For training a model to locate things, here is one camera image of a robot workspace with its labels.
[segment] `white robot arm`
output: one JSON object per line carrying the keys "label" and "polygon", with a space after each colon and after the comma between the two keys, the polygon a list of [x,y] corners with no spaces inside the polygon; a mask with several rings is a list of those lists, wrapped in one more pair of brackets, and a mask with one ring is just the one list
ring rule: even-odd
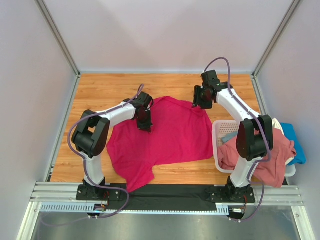
{"label": "white robot arm", "polygon": [[263,140],[256,120],[263,128],[269,149],[273,149],[272,119],[261,116],[251,109],[227,82],[220,82],[215,70],[201,75],[202,85],[194,87],[193,106],[211,109],[213,102],[223,106],[239,124],[236,149],[239,158],[236,167],[228,178],[226,188],[231,200],[237,201],[250,188],[250,181],[260,160],[267,155],[266,143]]}
{"label": "white robot arm", "polygon": [[[87,175],[96,185],[104,185],[105,177],[101,166],[101,153],[106,147],[109,128],[126,120],[136,119],[140,130],[150,132],[152,127],[150,106],[153,99],[145,92],[141,92],[132,102],[125,104],[128,99],[119,105],[107,110],[92,112],[86,110],[81,118],[95,114],[106,113],[81,121],[72,135],[72,142],[86,161]],[[84,182],[92,183],[84,176]]]}

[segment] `white wall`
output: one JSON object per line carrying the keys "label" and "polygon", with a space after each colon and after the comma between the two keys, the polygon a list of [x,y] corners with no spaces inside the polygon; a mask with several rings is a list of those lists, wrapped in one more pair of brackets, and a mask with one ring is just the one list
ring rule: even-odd
{"label": "white wall", "polygon": [[267,110],[292,123],[307,163],[291,182],[299,186],[316,239],[320,239],[320,1],[303,0],[264,65],[258,81]]}
{"label": "white wall", "polygon": [[0,239],[13,240],[76,77],[34,0],[0,5]]}
{"label": "white wall", "polygon": [[45,2],[83,72],[199,73],[252,72],[292,0]]}

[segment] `pink shirt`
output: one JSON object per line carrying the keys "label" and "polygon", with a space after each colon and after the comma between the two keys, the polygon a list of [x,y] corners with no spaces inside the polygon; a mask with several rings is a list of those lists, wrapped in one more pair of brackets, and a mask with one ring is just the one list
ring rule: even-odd
{"label": "pink shirt", "polygon": [[[235,136],[224,145],[218,147],[218,161],[222,169],[235,169],[239,158],[236,141],[237,137]],[[268,186],[281,188],[286,173],[286,161],[296,156],[294,146],[294,141],[289,141],[281,130],[274,128],[271,160],[259,163],[253,175]]]}
{"label": "pink shirt", "polygon": [[212,123],[207,112],[189,101],[169,96],[154,100],[151,133],[139,130],[136,120],[113,129],[106,148],[113,168],[132,192],[154,179],[152,167],[211,158]]}

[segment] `wooden table surface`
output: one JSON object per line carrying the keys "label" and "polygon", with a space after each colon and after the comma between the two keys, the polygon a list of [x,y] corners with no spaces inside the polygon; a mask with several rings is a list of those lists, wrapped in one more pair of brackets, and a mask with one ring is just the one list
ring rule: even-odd
{"label": "wooden table surface", "polygon": [[[221,82],[227,81],[226,74],[218,75]],[[83,161],[68,147],[67,133],[82,113],[106,110],[118,105],[122,100],[131,98],[140,84],[143,91],[154,99],[171,96],[178,100],[193,101],[194,86],[201,85],[199,74],[83,74],[81,76],[72,110],[64,132],[59,154],[55,163],[51,182],[81,182],[84,177]],[[232,74],[231,84],[237,94],[255,111],[259,111],[253,85],[248,74]],[[214,104],[207,110],[212,122],[216,120],[232,120],[230,114],[220,105]],[[109,130],[108,140],[112,134]],[[106,182],[125,183],[118,176],[111,164],[107,150],[102,153],[102,171]],[[214,158],[157,165],[152,169],[152,184],[225,184],[229,174],[216,169]]]}

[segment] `t-shirt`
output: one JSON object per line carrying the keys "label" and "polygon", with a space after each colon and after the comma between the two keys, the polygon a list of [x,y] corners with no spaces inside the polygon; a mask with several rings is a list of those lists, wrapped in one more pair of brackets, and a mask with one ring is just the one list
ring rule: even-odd
{"label": "t-shirt", "polygon": [[213,155],[212,123],[207,112],[170,96],[154,100],[151,132],[139,130],[136,120],[113,129],[106,148],[115,172],[132,192],[154,179],[155,165],[208,159]]}

